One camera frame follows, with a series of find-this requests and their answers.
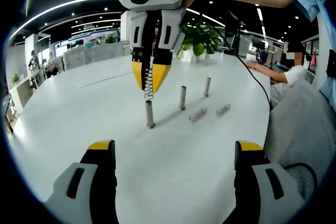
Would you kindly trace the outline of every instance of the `green plant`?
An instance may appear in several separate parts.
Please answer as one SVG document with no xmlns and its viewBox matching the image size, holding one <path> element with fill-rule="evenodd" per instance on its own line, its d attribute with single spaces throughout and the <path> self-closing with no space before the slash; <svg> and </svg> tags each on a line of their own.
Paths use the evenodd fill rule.
<svg viewBox="0 0 336 224">
<path fill-rule="evenodd" d="M 105 43 L 106 43 L 106 44 L 113 44 L 113 43 L 115 43 L 116 41 L 117 41 L 116 38 L 110 36 L 110 37 L 108 37 L 108 38 L 105 40 Z"/>
<path fill-rule="evenodd" d="M 17 74 L 15 74 L 15 75 L 13 76 L 13 78 L 12 78 L 12 83 L 15 85 L 15 84 L 17 84 L 19 81 L 20 81 L 20 77 L 19 77 Z"/>
<path fill-rule="evenodd" d="M 204 50 L 208 55 L 212 55 L 215 53 L 217 44 L 222 43 L 218 39 L 217 32 L 211 26 L 203 25 L 203 22 L 198 22 L 194 26 L 184 24 L 181 29 L 185 38 L 177 56 L 181 50 L 187 51 L 191 46 L 195 56 L 200 56 Z"/>
</svg>

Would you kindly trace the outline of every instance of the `metal spring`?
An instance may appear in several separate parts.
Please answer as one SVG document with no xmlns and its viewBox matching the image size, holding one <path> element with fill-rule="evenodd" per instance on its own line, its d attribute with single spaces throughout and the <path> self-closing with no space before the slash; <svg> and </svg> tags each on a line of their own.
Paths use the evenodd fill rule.
<svg viewBox="0 0 336 224">
<path fill-rule="evenodd" d="M 145 99 L 153 100 L 154 90 L 153 90 L 153 68 L 146 69 L 146 86 L 145 86 Z"/>
<path fill-rule="evenodd" d="M 197 110 L 195 113 L 189 116 L 189 120 L 192 123 L 196 123 L 199 119 L 201 119 L 207 112 L 207 108 L 201 108 Z"/>
<path fill-rule="evenodd" d="M 227 104 L 221 108 L 219 108 L 218 110 L 216 110 L 216 115 L 221 117 L 223 116 L 229 109 L 231 108 L 230 104 Z"/>
</svg>

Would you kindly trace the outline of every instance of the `gray chair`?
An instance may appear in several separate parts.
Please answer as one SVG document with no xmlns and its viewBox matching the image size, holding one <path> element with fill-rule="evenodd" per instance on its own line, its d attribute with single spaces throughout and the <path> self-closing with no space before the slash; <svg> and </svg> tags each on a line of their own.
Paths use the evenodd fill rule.
<svg viewBox="0 0 336 224">
<path fill-rule="evenodd" d="M 311 166 L 321 184 L 336 155 L 336 114 L 324 96 L 307 81 L 297 83 L 270 114 L 265 152 L 282 167 Z M 288 172 L 303 198 L 313 193 L 313 179 L 303 167 Z"/>
</svg>

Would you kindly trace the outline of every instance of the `led strip light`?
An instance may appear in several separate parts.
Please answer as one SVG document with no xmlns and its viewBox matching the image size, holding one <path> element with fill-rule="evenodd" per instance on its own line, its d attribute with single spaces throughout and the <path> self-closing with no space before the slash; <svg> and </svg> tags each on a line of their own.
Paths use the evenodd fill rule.
<svg viewBox="0 0 336 224">
<path fill-rule="evenodd" d="M 57 5 L 57 6 L 54 6 L 50 9 L 47 9 L 45 10 L 44 12 L 36 15 L 35 17 L 31 18 L 30 20 L 28 20 L 26 23 L 24 23 L 23 25 L 21 25 L 15 32 L 13 32 L 13 34 L 10 36 L 9 40 L 11 40 L 15 35 L 17 35 L 23 28 L 25 28 L 27 25 L 29 25 L 31 22 L 33 22 L 34 20 L 36 20 L 37 18 L 47 14 L 47 13 L 50 13 L 56 9 L 59 9 L 59 8 L 62 8 L 64 6 L 68 6 L 68 5 L 72 5 L 72 4 L 76 4 L 76 3 L 81 3 L 81 2 L 86 2 L 86 1 L 91 1 L 91 0 L 74 0 L 74 1 L 70 1 L 70 2 L 67 2 L 67 3 L 64 3 L 64 4 L 60 4 L 60 5 Z"/>
</svg>

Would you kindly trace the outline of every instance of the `white pot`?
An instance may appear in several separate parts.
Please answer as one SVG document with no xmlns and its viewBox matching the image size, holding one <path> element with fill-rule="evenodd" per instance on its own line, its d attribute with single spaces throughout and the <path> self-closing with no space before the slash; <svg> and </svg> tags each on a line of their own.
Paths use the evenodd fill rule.
<svg viewBox="0 0 336 224">
<path fill-rule="evenodd" d="M 191 46 L 187 51 L 181 50 L 178 55 L 183 62 L 199 62 L 201 56 L 194 55 L 193 47 Z"/>
</svg>

